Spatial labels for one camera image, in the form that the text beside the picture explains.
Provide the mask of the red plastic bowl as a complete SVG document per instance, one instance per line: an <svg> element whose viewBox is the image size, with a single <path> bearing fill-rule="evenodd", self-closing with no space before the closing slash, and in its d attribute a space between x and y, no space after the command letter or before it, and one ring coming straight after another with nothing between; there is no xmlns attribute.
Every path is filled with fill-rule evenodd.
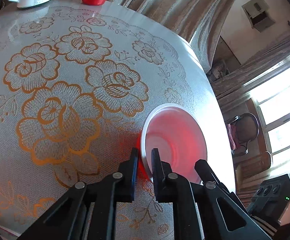
<svg viewBox="0 0 290 240"><path fill-rule="evenodd" d="M201 183L194 166L207 159L207 145L196 119L180 105L164 103L147 116L137 137L140 150L138 175L150 182L152 149L159 150L160 159L170 164L172 171L192 183Z"/></svg>

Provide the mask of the large purple floral plate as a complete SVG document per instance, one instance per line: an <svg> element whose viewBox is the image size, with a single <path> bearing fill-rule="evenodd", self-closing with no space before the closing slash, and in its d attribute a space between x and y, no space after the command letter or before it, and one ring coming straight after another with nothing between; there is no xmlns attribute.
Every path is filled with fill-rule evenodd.
<svg viewBox="0 0 290 240"><path fill-rule="evenodd" d="M0 237L2 239L17 239L21 234L0 225Z"/></svg>

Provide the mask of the dark round-back chair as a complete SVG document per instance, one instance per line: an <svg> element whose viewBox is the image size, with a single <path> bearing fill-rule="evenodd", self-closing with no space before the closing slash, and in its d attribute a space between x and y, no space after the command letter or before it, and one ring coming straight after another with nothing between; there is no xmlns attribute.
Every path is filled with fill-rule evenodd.
<svg viewBox="0 0 290 240"><path fill-rule="evenodd" d="M237 115L225 121L233 157L248 154L248 144L259 134L259 122L252 113Z"/></svg>

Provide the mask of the grey window curtain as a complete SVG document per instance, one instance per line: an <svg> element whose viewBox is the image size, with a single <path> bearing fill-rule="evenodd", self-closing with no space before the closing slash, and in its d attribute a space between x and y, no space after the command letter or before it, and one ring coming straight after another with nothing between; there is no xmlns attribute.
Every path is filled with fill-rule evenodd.
<svg viewBox="0 0 290 240"><path fill-rule="evenodd" d="M290 56L290 33L283 33L276 41L258 51L239 69L212 83L212 89L222 113L226 113L248 98L249 86L262 74Z"/></svg>

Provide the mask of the lace tablecloth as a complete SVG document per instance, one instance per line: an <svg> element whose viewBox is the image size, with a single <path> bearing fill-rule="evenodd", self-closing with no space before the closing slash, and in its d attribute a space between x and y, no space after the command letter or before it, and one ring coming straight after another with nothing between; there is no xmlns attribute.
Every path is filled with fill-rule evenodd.
<svg viewBox="0 0 290 240"><path fill-rule="evenodd" d="M0 11L0 225L23 233L69 187L111 173L156 106L192 108L176 66L65 63L47 5Z"/></svg>

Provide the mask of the wall electrical box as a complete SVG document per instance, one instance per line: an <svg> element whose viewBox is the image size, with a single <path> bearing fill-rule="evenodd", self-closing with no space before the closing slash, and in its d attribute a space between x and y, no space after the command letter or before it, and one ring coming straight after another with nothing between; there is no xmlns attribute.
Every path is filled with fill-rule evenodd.
<svg viewBox="0 0 290 240"><path fill-rule="evenodd" d="M276 22L268 13L269 6L265 0L250 0L242 6L251 26L260 33Z"/></svg>

